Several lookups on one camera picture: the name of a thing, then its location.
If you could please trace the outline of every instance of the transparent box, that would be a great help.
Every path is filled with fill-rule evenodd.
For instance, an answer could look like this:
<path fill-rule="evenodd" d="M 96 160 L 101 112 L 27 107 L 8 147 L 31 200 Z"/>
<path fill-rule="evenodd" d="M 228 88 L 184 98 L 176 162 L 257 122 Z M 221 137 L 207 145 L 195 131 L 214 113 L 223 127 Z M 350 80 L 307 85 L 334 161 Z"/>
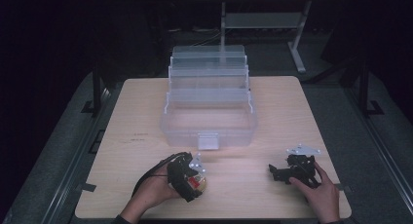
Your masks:
<path fill-rule="evenodd" d="M 256 127 L 243 46 L 173 49 L 161 117 L 170 146 L 247 146 Z"/>

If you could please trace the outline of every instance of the wooden table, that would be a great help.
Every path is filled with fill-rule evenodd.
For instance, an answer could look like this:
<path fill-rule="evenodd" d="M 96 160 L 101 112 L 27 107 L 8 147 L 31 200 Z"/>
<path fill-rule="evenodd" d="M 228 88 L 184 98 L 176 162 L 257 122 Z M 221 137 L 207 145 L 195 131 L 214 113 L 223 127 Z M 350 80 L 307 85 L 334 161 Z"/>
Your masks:
<path fill-rule="evenodd" d="M 202 151 L 207 187 L 187 204 L 170 200 L 143 218 L 308 218 L 315 217 L 294 187 L 273 180 L 268 164 L 287 168 L 286 149 L 299 143 L 321 150 L 317 162 L 340 183 L 319 128 L 295 77 L 251 77 L 258 128 L 246 147 Z M 140 176 L 171 154 L 197 148 L 170 147 L 160 129 L 168 79 L 125 82 L 76 208 L 79 218 L 113 218 L 128 202 Z M 340 216 L 351 215 L 343 192 Z"/>

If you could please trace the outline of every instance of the person's left hand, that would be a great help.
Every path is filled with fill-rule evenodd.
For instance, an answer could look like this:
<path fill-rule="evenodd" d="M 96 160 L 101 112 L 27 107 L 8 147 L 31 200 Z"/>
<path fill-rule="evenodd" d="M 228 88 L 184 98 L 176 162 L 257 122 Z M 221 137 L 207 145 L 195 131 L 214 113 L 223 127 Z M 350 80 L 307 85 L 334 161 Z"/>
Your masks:
<path fill-rule="evenodd" d="M 137 223 L 147 209 L 173 198 L 180 196 L 169 187 L 167 165 L 164 165 L 140 184 L 121 216 L 130 223 Z"/>

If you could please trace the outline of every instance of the floor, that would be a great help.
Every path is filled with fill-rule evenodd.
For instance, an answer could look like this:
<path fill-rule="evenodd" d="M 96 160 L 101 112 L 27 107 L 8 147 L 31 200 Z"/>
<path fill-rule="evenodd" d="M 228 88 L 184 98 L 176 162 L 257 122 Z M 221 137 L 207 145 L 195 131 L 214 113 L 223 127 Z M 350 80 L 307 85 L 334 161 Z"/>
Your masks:
<path fill-rule="evenodd" d="M 171 46 L 203 42 L 214 35 L 210 33 L 174 32 Z M 286 45 L 294 32 L 260 33 L 228 38 L 228 44 L 245 46 L 250 76 L 290 75 L 304 81 L 331 66 L 319 58 L 329 34 L 303 36 L 299 52 L 307 73 L 298 74 Z M 353 210 L 345 223 L 413 223 L 413 211 L 406 205 L 408 197 L 400 194 L 406 187 L 399 181 L 404 178 L 407 188 L 413 184 L 413 179 L 407 176 L 413 173 L 413 162 L 409 158 L 413 155 L 413 127 L 374 75 L 370 75 L 369 100 L 377 101 L 385 114 L 365 118 L 357 108 L 357 83 L 351 88 L 342 88 L 341 74 L 339 71 L 317 84 L 302 87 Z M 158 77 L 167 76 L 164 67 Z M 85 77 L 20 190 L 10 211 L 10 222 L 5 223 L 110 223 L 111 220 L 79 219 L 74 210 L 95 152 L 98 153 L 98 140 L 104 134 L 121 89 L 122 82 L 119 82 L 105 90 L 102 109 L 92 118 L 92 114 L 82 113 L 85 102 L 93 98 L 92 75 Z M 386 153 L 391 155 L 390 160 L 383 156 Z M 281 220 L 281 223 L 317 223 L 317 220 Z"/>

